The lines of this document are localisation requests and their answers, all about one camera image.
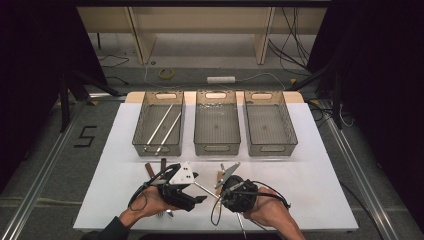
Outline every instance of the gray carpet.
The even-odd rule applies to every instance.
[[[180,87],[180,90],[195,90],[198,84],[205,84],[207,76],[236,76],[237,79],[245,79],[263,72],[271,72],[278,77],[286,87],[290,86],[291,73],[281,70],[239,70],[239,69],[174,69],[175,77],[166,82],[157,77],[159,69],[149,68],[148,81],[162,86],[176,86],[189,84]],[[105,68],[106,76],[116,76],[129,82],[124,85],[117,79],[108,78],[109,85],[121,92],[163,90],[154,86],[148,86],[143,82],[144,69],[131,68]],[[202,87],[222,88],[221,86],[205,85]],[[255,89],[267,90],[280,88],[276,80],[264,75],[259,78],[243,83],[232,84],[229,87],[234,89]],[[92,86],[87,86],[90,92],[101,92]],[[312,97],[314,85],[302,89],[305,99]],[[42,205],[37,206],[32,211],[19,239],[78,239],[82,232],[72,228],[73,222],[78,215],[80,205],[89,187],[94,171],[101,156],[103,147],[107,140],[113,120],[119,108],[118,101],[99,101],[97,105],[87,105],[79,116],[73,132],[58,160],[49,180],[47,181],[41,197],[59,201],[67,201],[62,205]],[[335,172],[344,184],[346,184],[362,201],[355,180],[344,160],[337,143],[332,135],[328,124],[323,120],[317,122],[319,132],[324,145],[330,156]],[[38,171],[47,158],[51,147],[58,137],[60,129],[60,110],[55,107],[52,110],[49,121],[40,131],[38,141],[34,144],[28,159],[23,162],[11,179],[9,185],[1,194],[1,198],[24,197]],[[79,139],[79,135],[84,126],[97,126],[86,130],[86,135],[94,136],[90,147],[75,148],[75,145],[86,144],[89,140]],[[399,233],[400,239],[424,239],[423,234],[416,226],[409,212],[404,207],[399,196],[393,190],[389,180],[380,169],[373,157],[366,139],[363,137],[357,125],[343,129],[348,137],[349,143],[354,148],[354,152],[360,161],[367,177],[372,182],[378,197],[386,208],[393,224]],[[358,202],[345,191],[346,198],[353,209],[354,216],[358,220],[359,229],[355,232],[306,232],[307,239],[378,239],[377,230],[372,224],[365,211]],[[12,201],[8,204],[0,205],[0,231],[5,229],[7,222],[13,216],[19,201]],[[130,239],[138,239],[143,233],[133,232]]]

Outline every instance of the white tabletop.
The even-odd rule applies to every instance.
[[[333,166],[324,148],[307,104],[287,104],[298,138],[298,145],[290,157],[250,157],[247,152],[242,105],[238,105],[241,144],[238,156],[199,157],[194,151],[195,105],[187,104],[184,121],[182,155],[167,157],[172,162],[190,161],[196,181],[214,190],[220,164],[226,168],[241,162],[234,173],[243,179],[264,182],[283,194],[292,204],[290,213],[303,231],[356,230],[358,225],[337,180]],[[140,114],[141,104],[121,104],[106,142],[91,185],[74,224],[75,229],[91,231],[103,229],[114,216],[126,209],[135,190],[149,179],[144,164],[153,162],[155,172],[160,169],[160,157],[138,156],[132,138]],[[218,226],[212,225],[210,216],[215,199],[192,185],[184,190],[191,196],[208,198],[186,212],[175,211],[174,217],[141,219],[133,230],[146,232],[240,232],[236,214],[222,210]],[[242,218],[247,231],[261,231]]]

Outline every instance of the cable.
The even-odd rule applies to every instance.
[[[129,85],[130,83],[127,81],[124,81],[123,79],[119,78],[119,77],[115,77],[115,76],[110,76],[110,77],[106,77],[106,78],[115,78],[118,79],[119,81],[123,82],[125,85]]]
[[[315,104],[315,103],[313,103],[312,101],[311,101],[311,99],[308,99],[308,100],[305,100],[305,102],[308,104],[308,105],[311,105],[312,107],[314,107],[315,109],[311,109],[311,111],[314,111],[314,110],[318,110],[318,111],[320,111],[321,112],[321,117],[319,118],[319,119],[314,119],[315,120],[315,122],[317,122],[317,121],[320,121],[320,120],[322,120],[323,118],[324,118],[324,115],[328,115],[328,116],[330,116],[330,118],[332,117],[332,109],[324,109],[324,108],[321,108],[320,106],[318,106],[317,104]]]
[[[126,63],[126,62],[128,62],[130,60],[129,58],[126,58],[126,57],[118,57],[118,56],[115,56],[115,55],[107,55],[106,57],[99,58],[99,61],[101,62],[101,61],[105,60],[108,57],[114,57],[114,58],[124,59],[124,61],[123,62],[120,62],[118,64],[115,64],[113,66],[104,66],[104,65],[101,65],[101,67],[114,68],[114,67],[119,66],[119,65],[122,65],[122,64],[124,64],[124,63]]]
[[[240,194],[240,195],[255,195],[255,196],[272,197],[272,198],[275,198],[275,199],[277,199],[277,200],[279,200],[279,201],[282,201],[282,202],[284,203],[284,205],[289,206],[289,205],[286,203],[286,201],[285,201],[285,199],[284,199],[284,198],[282,198],[282,197],[280,197],[280,196],[277,196],[277,195],[274,195],[274,194],[270,194],[270,193],[261,193],[261,192],[253,193],[253,192],[237,192],[237,191],[233,191],[233,192],[231,192],[231,193],[233,193],[233,194]]]
[[[377,232],[378,232],[378,236],[380,237],[380,239],[382,239],[382,240],[384,240],[384,237],[383,237],[383,235],[382,235],[382,233],[381,233],[381,231],[380,231],[380,229],[378,228],[378,225],[377,225],[377,221],[374,219],[374,217],[372,216],[372,213],[371,213],[371,211],[365,206],[365,204],[364,203],[362,203],[362,201],[353,193],[353,191],[352,190],[350,190],[350,188],[348,188],[344,183],[342,183],[340,180],[339,180],[339,183],[340,183],[340,185],[342,186],[342,187],[344,187],[349,193],[350,193],[350,195],[353,197],[353,198],[355,198],[355,200],[359,203],[359,205],[361,205],[361,207],[364,209],[364,211],[365,211],[365,213],[368,215],[368,217],[371,219],[371,221],[372,221],[372,223],[373,223],[373,225],[374,225],[374,227],[375,227],[375,229],[377,230]]]
[[[329,119],[331,119],[331,117],[327,117],[322,123],[320,123],[317,128],[320,128],[325,122],[327,122]]]
[[[343,119],[343,116],[342,116],[342,109],[343,109],[343,105],[340,106],[340,111],[339,111],[340,120],[342,120],[342,123],[344,125],[346,125],[347,127],[352,127],[353,126],[353,123],[355,122],[355,119],[352,118],[352,122],[351,123],[349,123],[349,124],[346,123],[346,121]]]
[[[271,40],[269,41],[270,49],[271,49],[271,51],[275,55],[277,55],[277,56],[280,57],[280,65],[281,65],[281,67],[284,70],[288,71],[284,67],[284,65],[282,63],[282,60],[285,60],[285,61],[294,63],[294,64],[302,67],[303,69],[309,71],[308,67],[306,66],[306,62],[308,61],[308,58],[309,58],[309,53],[303,47],[303,44],[302,44],[302,42],[300,40],[300,36],[299,36],[299,33],[298,33],[298,27],[299,27],[298,14],[299,14],[299,9],[298,8],[294,8],[294,10],[293,10],[293,22],[291,24],[290,24],[290,22],[289,22],[289,20],[287,18],[287,15],[286,15],[286,13],[284,11],[284,8],[281,8],[281,9],[283,11],[283,15],[284,15],[284,18],[286,20],[287,26],[288,26],[288,28],[290,30],[290,33],[287,36],[286,40],[284,41],[284,44],[283,44],[281,50]],[[290,36],[293,36],[293,39],[296,42],[297,52],[298,52],[298,55],[299,55],[300,60],[301,60],[302,63],[296,61],[295,59],[293,59],[292,57],[290,57],[288,54],[284,53],[284,47],[286,46],[288,40],[290,39]]]
[[[267,184],[265,184],[265,183],[259,182],[259,181],[252,181],[252,183],[259,183],[259,184],[262,184],[262,185],[264,185],[265,187],[267,187],[267,188],[271,189],[271,190],[272,190],[272,191],[274,191],[276,194],[278,194],[278,196],[280,196],[280,198],[281,198],[281,200],[282,200],[282,202],[283,202],[284,206],[286,206],[287,210],[290,208],[290,204],[288,204],[288,203],[287,203],[287,201],[286,201],[286,199],[283,197],[283,195],[282,195],[281,193],[279,193],[277,190],[275,190],[274,188],[270,187],[269,185],[267,185]]]
[[[211,212],[211,223],[214,225],[214,226],[218,226],[218,224],[219,224],[219,221],[221,220],[221,214],[222,214],[222,202],[220,202],[219,200],[221,200],[221,198],[224,196],[225,194],[222,194],[221,196],[219,196],[219,198],[216,200],[216,202],[215,202],[215,204],[213,205],[213,208],[212,208],[212,212]],[[219,214],[218,214],[218,220],[216,221],[216,223],[213,221],[213,211],[215,210],[215,208],[216,208],[216,205],[218,204],[218,202],[220,203],[220,207],[219,207]]]
[[[138,195],[140,195],[141,192],[143,192],[146,188],[152,186],[152,183],[158,179],[162,174],[164,174],[166,171],[168,171],[169,169],[173,169],[174,167],[176,167],[177,164],[173,164],[173,165],[169,165],[168,167],[166,167],[165,169],[163,169],[162,171],[159,171],[155,176],[153,176],[152,178],[150,178],[149,181],[144,182],[143,185],[141,185],[137,191],[135,191],[135,193],[132,195],[129,203],[128,203],[128,207],[131,206],[131,204],[137,199]]]
[[[277,82],[281,85],[281,87],[283,87],[283,91],[286,90],[286,87],[284,86],[284,84],[282,82],[280,82],[280,80],[274,74],[272,74],[272,73],[260,73],[260,74],[257,74],[255,76],[253,76],[253,77],[236,80],[236,82],[243,82],[243,81],[252,80],[254,78],[257,78],[257,77],[263,76],[263,75],[271,75],[272,77],[274,77],[275,80],[277,80]]]

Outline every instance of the metal rod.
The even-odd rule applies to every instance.
[[[259,223],[257,223],[257,222],[255,222],[255,221],[253,221],[252,219],[249,219],[249,220],[250,220],[252,223],[254,223],[256,226],[258,226],[258,227],[262,228],[262,230],[264,230],[264,231],[268,231],[268,229],[264,228],[264,226],[260,225]]]
[[[149,141],[147,141],[147,145],[149,145],[152,142],[153,138],[156,136],[156,133],[158,132],[160,126],[162,126],[163,121],[165,121],[166,116],[168,116],[169,111],[171,111],[172,106],[174,106],[174,104],[171,104],[171,106],[169,106],[168,108],[168,111],[166,111],[165,115],[163,115],[162,120],[159,122],[155,131],[152,133],[152,136],[150,137]]]
[[[323,103],[323,106],[325,108],[329,108],[329,104],[326,102]],[[383,204],[372,187],[370,180],[365,175],[365,172],[359,160],[356,158],[356,155],[344,135],[344,132],[337,127],[334,121],[330,120],[327,121],[327,123],[333,133],[334,139],[343,153],[343,157],[349,166],[356,184],[358,184],[365,203],[369,206],[369,210],[372,213],[383,238],[388,240],[400,239],[392,220],[384,209]]]
[[[209,191],[207,188],[203,187],[203,186],[202,186],[202,185],[200,185],[199,183],[194,182],[194,185],[198,186],[198,187],[199,187],[200,189],[202,189],[203,191],[205,191],[205,192],[209,193],[212,197],[214,197],[214,198],[216,198],[216,199],[219,199],[219,197],[218,197],[215,193],[213,193],[213,192]]]
[[[243,231],[244,239],[247,239],[246,231],[244,230],[243,223],[241,222],[240,213],[237,213],[237,218],[239,219],[239,223],[240,223],[241,230]]]
[[[49,176],[53,171],[54,166],[56,165],[56,162],[59,160],[60,155],[69,139],[69,136],[71,135],[72,130],[74,129],[75,122],[80,116],[82,110],[84,110],[85,105],[86,103],[83,101],[77,102],[67,128],[64,132],[59,133],[59,137],[53,145],[36,179],[31,185],[31,188],[28,190],[26,196],[21,202],[21,205],[18,207],[14,216],[8,223],[6,230],[3,232],[3,235],[1,237],[2,240],[18,239],[22,229],[25,226],[25,223],[29,218],[29,215],[31,214],[37,202],[38,197],[43,191],[44,186],[46,185],[47,180],[49,179]]]
[[[155,155],[158,155],[160,150],[162,149],[162,145],[165,144],[166,140],[168,139],[169,135],[171,134],[172,130],[175,127],[175,124],[177,124],[178,119],[180,119],[181,117],[181,112],[178,114],[177,118],[175,118],[174,123],[172,124],[171,128],[169,129],[168,133],[165,135],[165,137],[163,138],[162,143],[160,144],[160,147],[158,148],[158,150],[156,151]]]

